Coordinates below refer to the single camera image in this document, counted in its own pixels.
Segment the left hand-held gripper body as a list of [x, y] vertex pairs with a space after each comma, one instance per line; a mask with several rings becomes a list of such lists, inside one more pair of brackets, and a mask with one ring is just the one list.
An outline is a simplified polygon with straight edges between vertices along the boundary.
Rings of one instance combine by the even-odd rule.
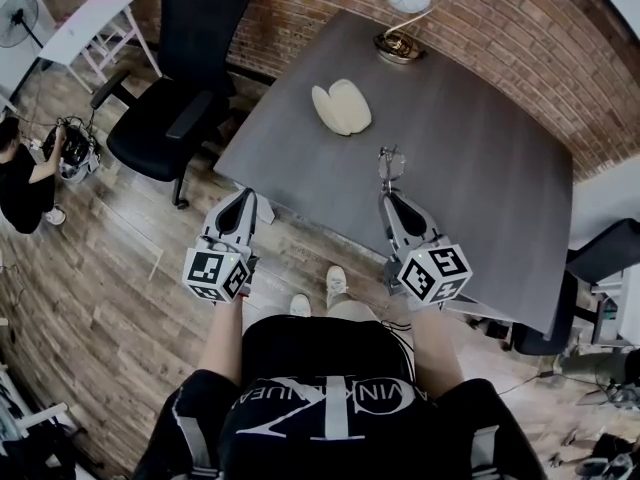
[[258, 257], [250, 247], [253, 227], [224, 234], [213, 225], [203, 227], [194, 247], [187, 250], [183, 285], [212, 304], [248, 297]]

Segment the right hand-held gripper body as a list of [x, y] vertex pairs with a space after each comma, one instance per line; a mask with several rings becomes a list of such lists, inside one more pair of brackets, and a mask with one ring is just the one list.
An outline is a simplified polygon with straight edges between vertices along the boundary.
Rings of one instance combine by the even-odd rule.
[[461, 247], [432, 229], [432, 237], [421, 238], [403, 252], [395, 250], [384, 264], [384, 281], [390, 295], [402, 295], [409, 310], [430, 306], [442, 308], [461, 294], [473, 276]]

